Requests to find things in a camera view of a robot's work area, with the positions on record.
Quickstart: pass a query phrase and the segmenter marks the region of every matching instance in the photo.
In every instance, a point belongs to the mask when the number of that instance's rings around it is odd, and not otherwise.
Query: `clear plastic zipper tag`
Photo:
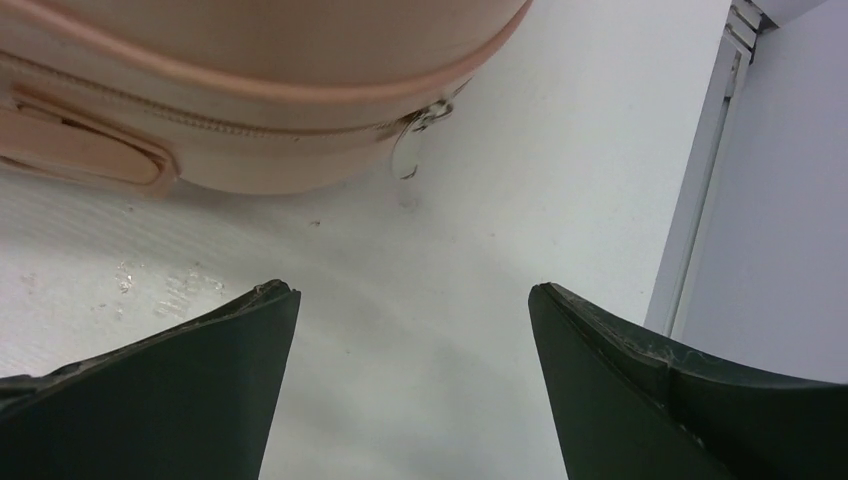
[[[424,130],[436,122],[448,118],[453,113],[451,100],[439,100],[419,111],[403,129],[395,142],[392,152],[392,175],[399,180],[407,180],[418,172],[421,162]]]

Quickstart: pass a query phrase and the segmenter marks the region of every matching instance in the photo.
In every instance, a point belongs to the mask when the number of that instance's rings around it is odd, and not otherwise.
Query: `zipper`
[[[354,127],[338,130],[287,130],[274,129],[267,127],[258,127],[225,120],[218,120],[195,113],[178,110],[167,105],[163,105],[145,98],[123,92],[111,87],[99,85],[97,83],[67,74],[65,72],[55,70],[45,65],[32,62],[30,60],[12,55],[0,50],[0,68],[9,72],[22,76],[34,78],[39,81],[51,83],[59,87],[70,88],[86,94],[93,94],[97,97],[121,105],[133,107],[156,116],[163,120],[178,123],[183,126],[205,130],[225,135],[234,135],[241,137],[252,138],[274,138],[274,137],[291,137],[291,136],[308,136],[315,137],[335,137],[339,135],[347,135],[363,131],[380,131],[391,129],[400,125],[411,125],[416,121],[428,121],[432,115],[431,110],[434,105],[440,105],[444,101],[436,102],[433,105],[424,107],[423,109],[413,112],[397,120],[389,122],[367,125],[364,127]]]

